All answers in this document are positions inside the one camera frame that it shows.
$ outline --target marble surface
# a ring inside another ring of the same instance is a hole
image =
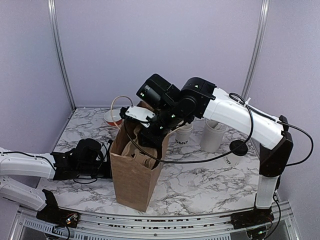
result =
[[[77,109],[63,132],[55,151],[74,148],[80,139],[93,138],[100,143],[114,139],[117,129],[104,121],[106,108]],[[212,158],[229,150],[235,139],[246,136],[228,129],[217,153],[201,151],[199,142],[203,120],[195,120],[189,142],[184,147],[170,138],[167,160],[186,161]],[[251,146],[236,167],[228,167],[223,159],[198,164],[165,164],[146,212],[118,204],[113,182],[99,179],[92,184],[72,180],[52,181],[42,178],[38,189],[54,193],[58,205],[78,211],[118,215],[179,216],[201,215],[250,208],[258,188],[259,160]]]

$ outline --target white cup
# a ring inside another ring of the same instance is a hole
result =
[[[206,120],[200,141],[200,147],[208,153],[215,153],[224,138],[227,127],[217,121]]]
[[[232,151],[243,143],[244,141],[242,140],[232,141],[229,145],[229,148]],[[230,153],[227,156],[225,156],[224,161],[228,166],[234,167],[240,163],[241,159],[243,159],[243,157],[247,154],[247,152],[248,152],[248,147],[246,144],[244,144],[242,147],[236,149],[233,153]]]
[[[193,128],[194,128],[193,122],[187,123],[183,127],[179,128],[175,134],[175,142],[180,146],[186,145],[189,141],[190,134]]]

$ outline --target metal frame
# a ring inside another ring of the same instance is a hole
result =
[[[48,0],[48,8],[49,8],[49,17],[50,17],[50,23],[53,33],[53,39],[55,44],[55,50],[57,53],[57,58],[59,62],[59,67],[63,79],[63,84],[65,87],[65,91],[67,94],[67,98],[70,104],[70,107],[72,111],[74,112],[76,110],[76,104],[75,100],[71,91],[70,82],[67,74],[67,69],[64,61],[63,51],[61,47],[61,41],[60,41],[60,35],[59,35],[59,28],[58,28],[58,20],[57,20],[57,14],[56,14],[56,4],[55,0]]]
[[[254,78],[254,73],[259,57],[259,53],[261,51],[264,35],[265,35],[265,29],[267,25],[267,16],[268,16],[268,11],[269,11],[269,4],[270,0],[262,0],[262,5],[261,5],[261,12],[260,12],[260,18],[259,18],[259,23],[258,23],[258,29],[256,33],[256,38],[255,38],[255,44],[254,44],[254,49],[253,49],[253,54],[251,58],[251,62],[249,65],[249,69],[246,75],[246,79],[244,82],[243,90],[241,93],[241,96],[244,99],[248,98],[249,90]]]
[[[290,240],[300,240],[291,207],[287,201],[280,203],[281,220],[285,221]],[[274,223],[279,220],[277,205],[272,205]],[[70,240],[219,240],[228,239],[231,233],[243,232],[263,226],[234,230],[229,211],[188,216],[130,216],[80,212],[77,228],[70,228]],[[36,212],[20,207],[14,220],[9,240],[19,240],[24,227],[52,234],[54,224],[36,219]],[[67,231],[58,227],[52,235],[67,237]]]

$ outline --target table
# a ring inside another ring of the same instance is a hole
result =
[[[92,138],[100,143],[114,139],[117,129],[104,121],[107,108],[78,108],[59,139],[55,151],[65,152],[78,141]],[[167,160],[202,160],[229,150],[235,139],[246,136],[229,128],[217,153],[201,151],[199,142],[203,120],[195,120],[188,144],[179,147],[171,136]],[[165,164],[155,186],[146,212],[118,204],[111,179],[92,184],[72,180],[53,181],[42,178],[38,189],[53,192],[62,208],[76,211],[125,216],[203,215],[252,208],[258,188],[259,159],[248,143],[248,154],[236,167],[228,167],[223,159],[200,164]]]

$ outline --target item inside paper bag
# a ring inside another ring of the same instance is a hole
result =
[[[133,131],[133,133],[135,135],[134,142],[136,144],[139,144],[137,135],[138,135],[139,131],[141,130],[141,128],[142,128],[141,125],[137,125]],[[143,146],[140,146],[140,148],[143,149],[148,154],[154,156],[155,158],[158,155],[157,150],[155,148],[143,147]],[[148,169],[153,169],[154,167],[156,167],[157,161],[154,160],[153,158],[147,156],[146,154],[141,152],[139,149],[137,149],[136,146],[131,141],[129,141],[127,143],[127,145],[124,147],[121,155],[132,157],[135,162],[143,165],[144,167],[146,167]]]

